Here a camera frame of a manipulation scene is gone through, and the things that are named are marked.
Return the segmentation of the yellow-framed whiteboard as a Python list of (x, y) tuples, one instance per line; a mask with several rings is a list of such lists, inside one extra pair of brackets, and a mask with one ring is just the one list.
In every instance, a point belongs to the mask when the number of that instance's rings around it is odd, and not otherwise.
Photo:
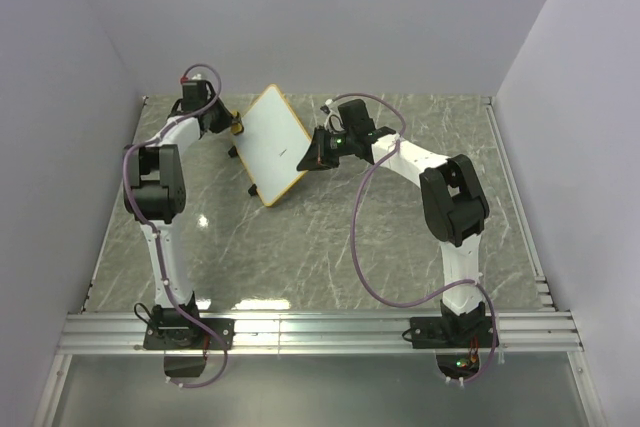
[(241, 121), (243, 132), (233, 137), (234, 147), (255, 194), (272, 207), (306, 174), (297, 165), (311, 136), (275, 84), (241, 114)]

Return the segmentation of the yellow bone-shaped eraser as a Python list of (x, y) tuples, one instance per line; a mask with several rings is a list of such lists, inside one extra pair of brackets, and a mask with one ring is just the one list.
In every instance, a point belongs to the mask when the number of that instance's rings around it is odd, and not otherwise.
[(243, 121), (241, 118), (241, 114), (238, 111), (234, 111), (232, 113), (230, 132), (233, 136), (238, 136), (244, 132)]

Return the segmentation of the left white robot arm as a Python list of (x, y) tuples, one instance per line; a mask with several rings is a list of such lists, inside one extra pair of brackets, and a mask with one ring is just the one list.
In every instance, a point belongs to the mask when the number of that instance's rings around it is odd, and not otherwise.
[(196, 346), (204, 333), (179, 248), (178, 216), (186, 207), (181, 155), (206, 133), (240, 124), (202, 78), (181, 79), (182, 97), (163, 127), (125, 150), (123, 195), (126, 210), (145, 237), (155, 282), (155, 304), (147, 312), (147, 334), (180, 349)]

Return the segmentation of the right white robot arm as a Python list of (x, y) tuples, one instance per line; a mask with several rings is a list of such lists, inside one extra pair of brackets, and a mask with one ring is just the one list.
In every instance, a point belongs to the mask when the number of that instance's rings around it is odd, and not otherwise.
[(480, 285), (479, 247), (490, 208), (472, 161), (465, 155), (447, 157), (419, 147), (402, 130), (377, 126), (370, 117), (365, 94), (333, 98), (338, 109), (323, 110), (328, 118), (318, 126), (299, 161), (300, 171), (335, 169), (341, 158), (355, 156), (369, 164), (360, 185), (366, 187), (379, 168), (400, 175), (416, 185), (421, 194), (424, 218), (431, 235), (439, 241), (444, 286), (441, 299), (441, 333), (455, 347), (473, 339), (477, 327), (493, 320), (493, 304)]

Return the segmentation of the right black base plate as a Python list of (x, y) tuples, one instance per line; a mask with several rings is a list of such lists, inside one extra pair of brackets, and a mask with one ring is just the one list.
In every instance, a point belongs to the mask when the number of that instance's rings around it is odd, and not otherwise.
[(402, 338), (414, 349), (490, 348), (494, 341), (491, 318), (411, 317)]

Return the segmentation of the aluminium mounting rail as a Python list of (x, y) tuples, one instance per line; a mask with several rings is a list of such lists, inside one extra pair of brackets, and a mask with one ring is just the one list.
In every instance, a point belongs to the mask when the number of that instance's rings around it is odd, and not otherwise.
[[(417, 354), (402, 339), (407, 311), (232, 311), (232, 355)], [(583, 345), (568, 312), (533, 311), (498, 315), (505, 353), (580, 352)], [(61, 355), (195, 355), (195, 350), (148, 350), (144, 324), (127, 313), (70, 315), (56, 352)]]

